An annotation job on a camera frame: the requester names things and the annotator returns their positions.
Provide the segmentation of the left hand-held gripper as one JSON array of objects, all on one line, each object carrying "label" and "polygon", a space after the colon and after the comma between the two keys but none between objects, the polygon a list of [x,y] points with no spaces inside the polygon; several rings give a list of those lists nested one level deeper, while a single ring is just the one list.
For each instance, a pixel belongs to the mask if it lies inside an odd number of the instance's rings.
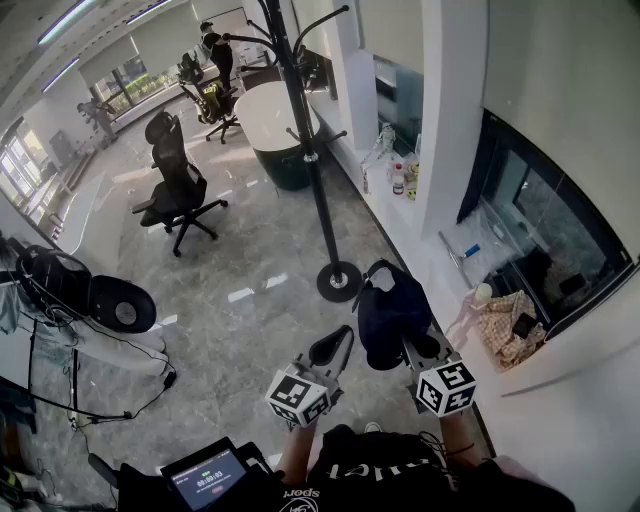
[{"label": "left hand-held gripper", "polygon": [[342,325],[315,342],[308,357],[299,354],[278,370],[265,400],[271,411],[291,427],[308,427],[327,414],[343,394],[338,381],[355,341],[354,330]]}]

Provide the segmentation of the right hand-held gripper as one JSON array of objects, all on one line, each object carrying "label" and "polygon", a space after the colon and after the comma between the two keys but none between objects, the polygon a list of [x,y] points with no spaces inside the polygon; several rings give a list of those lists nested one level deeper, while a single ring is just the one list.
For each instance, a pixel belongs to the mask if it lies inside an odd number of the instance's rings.
[{"label": "right hand-held gripper", "polygon": [[407,390],[419,414],[447,417],[473,405],[476,380],[444,335],[428,331],[418,344],[401,339],[412,378]]}]

